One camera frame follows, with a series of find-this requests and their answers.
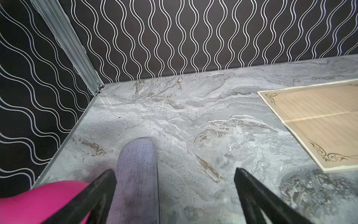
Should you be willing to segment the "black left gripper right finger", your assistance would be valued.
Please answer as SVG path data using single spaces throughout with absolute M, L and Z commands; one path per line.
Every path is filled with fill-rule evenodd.
M 247 170 L 237 168 L 235 186 L 247 224 L 265 224 L 263 213 L 273 224 L 310 224 Z

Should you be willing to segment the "tan lined letter paper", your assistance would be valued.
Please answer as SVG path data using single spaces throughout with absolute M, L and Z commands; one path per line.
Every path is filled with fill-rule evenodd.
M 357 170 L 357 79 L 260 91 L 258 95 L 324 173 Z

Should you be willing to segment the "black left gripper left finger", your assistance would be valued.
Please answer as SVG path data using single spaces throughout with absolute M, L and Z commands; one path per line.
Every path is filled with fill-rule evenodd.
M 44 224 L 105 224 L 116 189 L 115 172 L 103 172 L 69 203 L 43 221 Z

